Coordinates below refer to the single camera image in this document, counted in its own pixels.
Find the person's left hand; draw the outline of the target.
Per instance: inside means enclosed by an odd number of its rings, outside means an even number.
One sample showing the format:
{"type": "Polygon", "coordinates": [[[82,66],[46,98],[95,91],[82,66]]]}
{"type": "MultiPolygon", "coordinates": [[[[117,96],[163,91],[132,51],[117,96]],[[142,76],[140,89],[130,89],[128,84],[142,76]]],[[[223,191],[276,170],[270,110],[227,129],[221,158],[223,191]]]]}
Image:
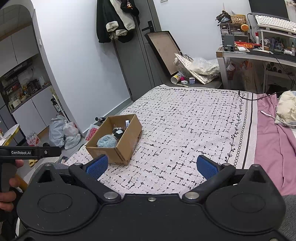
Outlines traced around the person's left hand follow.
{"type": "Polygon", "coordinates": [[[1,210],[5,212],[11,212],[14,208],[13,201],[16,199],[16,193],[10,191],[10,188],[20,185],[20,180],[16,177],[16,172],[23,165],[23,160],[15,160],[14,164],[1,164],[1,210]]]}

